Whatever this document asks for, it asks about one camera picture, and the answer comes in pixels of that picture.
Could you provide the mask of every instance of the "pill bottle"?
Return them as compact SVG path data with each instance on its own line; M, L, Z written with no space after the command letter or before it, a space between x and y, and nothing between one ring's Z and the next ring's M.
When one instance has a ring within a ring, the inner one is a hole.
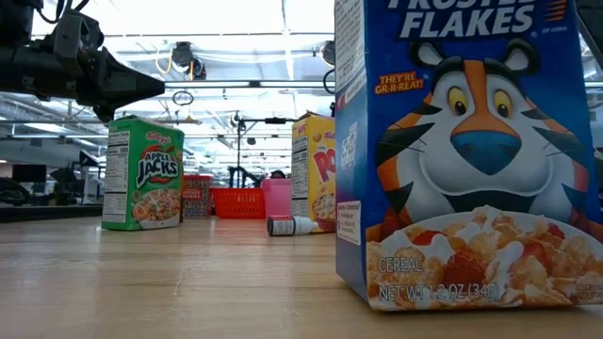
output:
M270 236L310 234L317 227L318 224L310 218L293 216L270 216L267 224Z

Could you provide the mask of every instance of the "tiger nose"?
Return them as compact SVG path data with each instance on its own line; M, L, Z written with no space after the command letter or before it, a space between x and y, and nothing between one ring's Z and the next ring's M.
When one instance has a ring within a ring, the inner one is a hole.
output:
M466 162L487 175L504 170L521 148L519 137L494 131L464 132L450 141Z

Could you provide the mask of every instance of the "workbench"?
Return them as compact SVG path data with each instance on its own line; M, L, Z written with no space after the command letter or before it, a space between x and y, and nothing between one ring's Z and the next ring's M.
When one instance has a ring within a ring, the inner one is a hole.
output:
M601 338L603 307L381 314L334 271L334 235L264 221L111 232L99 218L0 225L0 337Z

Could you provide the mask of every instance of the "small cereal box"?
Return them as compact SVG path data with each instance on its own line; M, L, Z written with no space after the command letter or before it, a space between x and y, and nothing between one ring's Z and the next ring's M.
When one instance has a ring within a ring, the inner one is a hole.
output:
M334 232L334 120L306 113L293 124L291 214L316 221L312 233Z
M185 175L183 192L184 218L209 217L209 184L208 175Z
M337 0L335 43L337 273L372 308L603 303L573 1Z
M109 124L103 228L137 231L180 223L184 133L128 117Z

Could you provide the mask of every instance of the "red plastic crate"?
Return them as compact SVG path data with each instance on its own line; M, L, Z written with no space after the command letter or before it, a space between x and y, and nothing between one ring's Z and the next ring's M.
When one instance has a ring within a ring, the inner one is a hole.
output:
M218 218L265 218L262 188L212 188Z

